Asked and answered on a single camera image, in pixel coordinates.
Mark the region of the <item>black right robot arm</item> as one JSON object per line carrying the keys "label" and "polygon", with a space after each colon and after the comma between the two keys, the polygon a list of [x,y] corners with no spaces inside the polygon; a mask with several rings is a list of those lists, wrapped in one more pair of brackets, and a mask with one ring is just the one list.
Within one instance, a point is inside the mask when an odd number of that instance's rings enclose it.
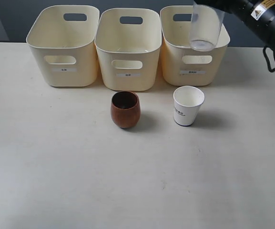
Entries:
{"label": "black right robot arm", "polygon": [[268,71],[275,72],[275,0],[197,0],[239,18],[265,44],[263,56]]}

